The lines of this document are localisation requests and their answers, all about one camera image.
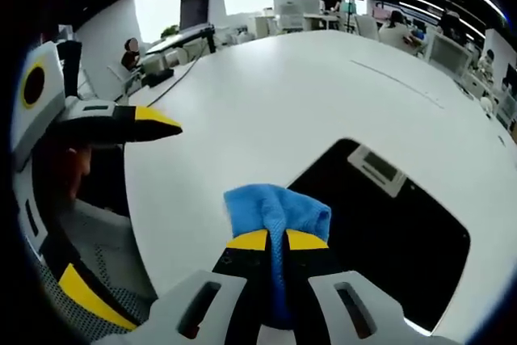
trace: man in black shirt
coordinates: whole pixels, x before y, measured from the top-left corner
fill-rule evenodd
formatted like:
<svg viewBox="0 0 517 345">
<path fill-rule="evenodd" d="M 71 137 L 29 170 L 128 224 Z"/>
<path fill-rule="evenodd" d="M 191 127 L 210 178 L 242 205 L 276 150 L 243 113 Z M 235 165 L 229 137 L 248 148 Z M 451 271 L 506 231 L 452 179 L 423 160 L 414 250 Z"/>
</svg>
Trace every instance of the man in black shirt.
<svg viewBox="0 0 517 345">
<path fill-rule="evenodd" d="M 322 13 L 337 12 L 337 11 L 339 11 L 340 4 L 341 4 L 341 0 L 321 0 Z M 337 29 L 337 23 L 330 22 L 329 28 Z"/>
</svg>

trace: white chair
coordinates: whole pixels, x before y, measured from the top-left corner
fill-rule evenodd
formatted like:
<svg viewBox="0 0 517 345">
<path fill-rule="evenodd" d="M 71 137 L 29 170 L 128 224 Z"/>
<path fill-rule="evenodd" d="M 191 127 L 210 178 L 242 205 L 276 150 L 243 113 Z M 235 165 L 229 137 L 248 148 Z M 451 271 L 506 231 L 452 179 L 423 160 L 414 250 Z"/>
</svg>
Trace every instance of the white chair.
<svg viewBox="0 0 517 345">
<path fill-rule="evenodd" d="M 141 74 L 138 72 L 130 72 L 119 62 L 108 65 L 107 68 L 120 84 L 120 96 L 117 99 L 122 98 L 125 101 L 127 97 L 142 88 Z"/>
<path fill-rule="evenodd" d="M 280 6 L 278 28 L 283 32 L 302 32 L 304 30 L 304 13 L 300 6 L 288 2 Z"/>
<path fill-rule="evenodd" d="M 370 15 L 354 15 L 357 32 L 370 40 L 380 40 L 377 21 Z"/>
<path fill-rule="evenodd" d="M 461 83 L 471 58 L 472 53 L 468 49 L 442 34 L 434 33 L 426 47 L 424 61 Z"/>
<path fill-rule="evenodd" d="M 476 99 L 480 99 L 485 93 L 482 81 L 470 72 L 465 72 L 461 85 Z"/>
</svg>

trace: yellow stripe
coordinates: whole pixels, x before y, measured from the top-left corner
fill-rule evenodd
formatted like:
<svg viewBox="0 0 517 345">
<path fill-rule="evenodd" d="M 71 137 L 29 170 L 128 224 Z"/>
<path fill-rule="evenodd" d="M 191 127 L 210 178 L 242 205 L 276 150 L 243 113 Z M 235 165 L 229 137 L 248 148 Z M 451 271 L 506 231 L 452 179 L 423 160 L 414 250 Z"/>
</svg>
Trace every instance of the yellow stripe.
<svg viewBox="0 0 517 345">
<path fill-rule="evenodd" d="M 293 229 L 287 229 L 287 233 L 291 250 L 320 250 L 329 247 L 326 242 L 313 234 L 306 234 Z"/>
<path fill-rule="evenodd" d="M 68 295 L 75 303 L 95 314 L 97 317 L 105 319 L 106 321 L 118 326 L 122 326 L 128 330 L 135 330 L 137 328 L 135 324 L 122 317 L 107 305 L 106 302 L 97 297 L 97 295 L 91 291 L 82 277 L 77 273 L 73 264 L 69 264 L 65 269 L 63 276 L 59 279 L 59 285 L 65 294 Z"/>
<path fill-rule="evenodd" d="M 157 121 L 159 123 L 174 125 L 175 127 L 181 128 L 180 123 L 177 123 L 172 119 L 169 119 L 167 116 L 163 115 L 159 110 L 150 107 L 136 107 L 135 120 L 152 120 Z"/>
<path fill-rule="evenodd" d="M 248 234 L 242 234 L 226 244 L 226 248 L 239 250 L 266 250 L 267 230 L 255 230 Z"/>
</svg>

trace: black slot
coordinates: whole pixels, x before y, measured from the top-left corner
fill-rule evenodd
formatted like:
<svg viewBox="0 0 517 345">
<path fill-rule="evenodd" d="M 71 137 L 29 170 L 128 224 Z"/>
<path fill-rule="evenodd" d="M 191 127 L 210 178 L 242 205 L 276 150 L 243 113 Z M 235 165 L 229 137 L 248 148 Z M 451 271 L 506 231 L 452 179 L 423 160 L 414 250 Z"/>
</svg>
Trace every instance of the black slot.
<svg viewBox="0 0 517 345">
<path fill-rule="evenodd" d="M 336 290 L 347 308 L 355 331 L 360 339 L 367 339 L 375 333 L 375 325 L 358 295 L 348 283 L 336 284 Z"/>
<path fill-rule="evenodd" d="M 83 111 L 101 111 L 108 109 L 108 105 L 90 105 L 89 107 L 84 107 Z"/>
<path fill-rule="evenodd" d="M 200 331 L 200 323 L 204 320 L 204 315 L 220 288 L 220 284 L 208 282 L 197 293 L 178 325 L 178 332 L 183 337 L 188 339 L 197 337 Z"/>
<path fill-rule="evenodd" d="M 27 217 L 29 218 L 29 224 L 31 225 L 32 232 L 34 236 L 37 236 L 40 232 L 38 227 L 36 226 L 36 222 L 34 221 L 34 216 L 32 215 L 31 205 L 29 204 L 29 200 L 25 201 L 25 210 L 27 211 Z"/>
<path fill-rule="evenodd" d="M 375 174 L 372 169 L 370 169 L 368 166 L 362 166 L 373 178 L 375 178 L 377 181 L 385 185 L 385 181 L 383 181 L 381 178 L 379 178 L 379 175 Z"/>
</svg>

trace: desk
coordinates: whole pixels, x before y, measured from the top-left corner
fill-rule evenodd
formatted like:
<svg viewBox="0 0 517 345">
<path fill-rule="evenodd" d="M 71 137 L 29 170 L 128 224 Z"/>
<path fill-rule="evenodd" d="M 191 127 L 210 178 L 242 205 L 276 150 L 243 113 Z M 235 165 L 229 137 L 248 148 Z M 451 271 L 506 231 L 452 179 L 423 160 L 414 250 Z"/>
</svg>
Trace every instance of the desk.
<svg viewBox="0 0 517 345">
<path fill-rule="evenodd" d="M 339 21 L 339 16 L 334 14 L 329 14 L 329 15 L 324 15 L 324 14 L 304 14 L 304 18 L 305 18 L 305 21 L 306 21 L 306 24 L 304 26 L 304 30 L 305 31 L 311 31 L 313 30 L 312 28 L 312 21 L 313 20 L 316 20 L 318 22 L 318 26 L 319 26 L 319 22 L 320 21 L 325 21 L 326 22 L 326 29 L 329 30 L 329 25 L 330 23 L 329 22 L 338 22 Z"/>
<path fill-rule="evenodd" d="M 206 38 L 208 41 L 208 47 L 210 48 L 210 53 L 216 52 L 216 45 L 213 41 L 213 35 L 215 33 L 215 29 L 213 26 L 208 26 L 204 28 L 192 28 L 185 32 L 180 32 L 176 36 L 169 36 L 165 38 L 163 42 L 159 44 L 155 44 L 147 52 L 146 56 L 159 54 L 162 57 L 163 69 L 167 69 L 169 66 L 166 61 L 165 52 L 171 48 L 181 48 L 185 44 L 192 42 L 193 40 L 197 40 L 198 38 Z"/>
<path fill-rule="evenodd" d="M 405 171 L 470 233 L 437 335 L 465 342 L 506 290 L 517 259 L 517 148 L 502 144 L 501 126 L 477 101 L 418 58 L 337 31 L 268 37 L 200 58 L 154 106 L 184 133 L 127 144 L 125 179 L 158 295 L 213 268 L 231 238 L 225 191 L 287 186 L 344 137 Z"/>
<path fill-rule="evenodd" d="M 486 85 L 486 83 L 480 80 L 476 74 L 468 70 L 465 72 L 462 82 L 463 87 L 468 90 L 469 93 L 472 94 L 476 99 L 483 97 L 483 92 L 488 93 L 492 101 L 498 99 L 498 96 L 494 93 L 493 88 Z"/>
</svg>

